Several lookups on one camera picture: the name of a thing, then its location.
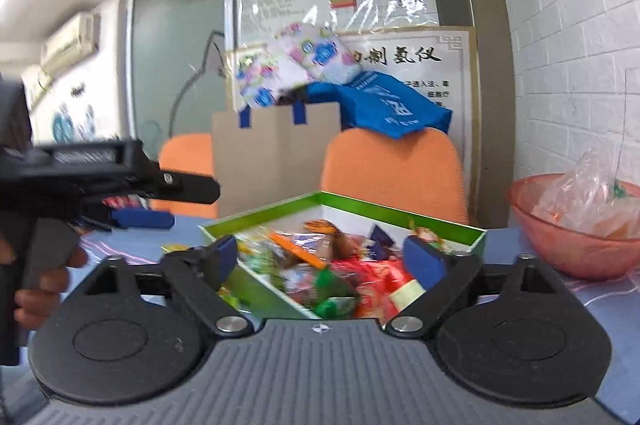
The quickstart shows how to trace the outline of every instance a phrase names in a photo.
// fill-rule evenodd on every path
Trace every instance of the orange chair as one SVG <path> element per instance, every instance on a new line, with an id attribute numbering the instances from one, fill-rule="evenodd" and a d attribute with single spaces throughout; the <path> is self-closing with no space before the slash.
<path id="1" fill-rule="evenodd" d="M 166 141 L 160 150 L 159 160 L 163 169 L 191 174 L 213 175 L 213 145 L 211 135 L 183 134 Z M 149 203 L 153 210 L 167 210 L 174 215 L 194 215 L 216 219 L 217 204 L 193 204 L 190 202 L 154 199 Z"/>
<path id="2" fill-rule="evenodd" d="M 446 134 L 426 129 L 393 140 L 365 129 L 327 147 L 321 189 L 468 225 L 462 166 Z"/>

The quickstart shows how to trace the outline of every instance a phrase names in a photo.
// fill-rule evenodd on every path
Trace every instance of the metal screw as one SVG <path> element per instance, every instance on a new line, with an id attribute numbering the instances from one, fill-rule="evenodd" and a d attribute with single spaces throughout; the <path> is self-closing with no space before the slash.
<path id="1" fill-rule="evenodd" d="M 417 317 L 398 317 L 391 321 L 391 327 L 400 333 L 412 333 L 422 329 L 422 321 Z"/>
<path id="2" fill-rule="evenodd" d="M 216 322 L 216 327 L 224 333 L 237 333 L 248 326 L 246 319 L 237 315 L 222 317 Z"/>

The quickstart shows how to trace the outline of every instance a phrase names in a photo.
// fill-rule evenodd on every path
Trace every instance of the clear plastic bag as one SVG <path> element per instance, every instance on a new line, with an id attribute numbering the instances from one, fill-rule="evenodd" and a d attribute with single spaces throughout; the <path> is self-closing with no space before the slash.
<path id="1" fill-rule="evenodd" d="M 640 237 L 640 199 L 618 185 L 610 157 L 593 150 L 546 188 L 532 215 L 598 237 Z"/>

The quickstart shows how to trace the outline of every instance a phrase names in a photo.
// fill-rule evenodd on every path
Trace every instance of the hand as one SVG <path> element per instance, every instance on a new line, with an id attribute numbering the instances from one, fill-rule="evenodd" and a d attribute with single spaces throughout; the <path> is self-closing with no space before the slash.
<path id="1" fill-rule="evenodd" d="M 0 264 L 11 264 L 15 253 L 0 236 Z M 81 268 L 87 262 L 84 250 L 78 248 L 71 255 L 68 266 Z M 27 329 L 38 329 L 60 305 L 60 294 L 69 287 L 69 272 L 65 267 L 47 271 L 40 276 L 40 289 L 18 290 L 15 293 L 15 320 Z"/>

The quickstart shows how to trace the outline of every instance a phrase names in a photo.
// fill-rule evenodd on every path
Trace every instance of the blue tablecloth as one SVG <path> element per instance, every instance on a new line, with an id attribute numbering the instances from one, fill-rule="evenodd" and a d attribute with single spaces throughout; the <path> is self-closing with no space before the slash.
<path id="1" fill-rule="evenodd" d="M 198 246 L 203 236 L 198 225 L 206 220 L 176 217 L 170 230 L 114 230 L 94 233 L 83 240 L 92 261 L 72 272 L 72 288 L 104 257 L 120 254 L 134 264 L 156 262 L 161 246 L 178 243 Z M 532 252 L 517 228 L 490 230 L 484 250 L 488 263 L 511 264 L 517 254 Z M 640 421 L 640 269 L 626 277 L 601 283 L 565 278 L 567 286 L 609 333 L 613 357 L 598 400 L 629 424 Z"/>

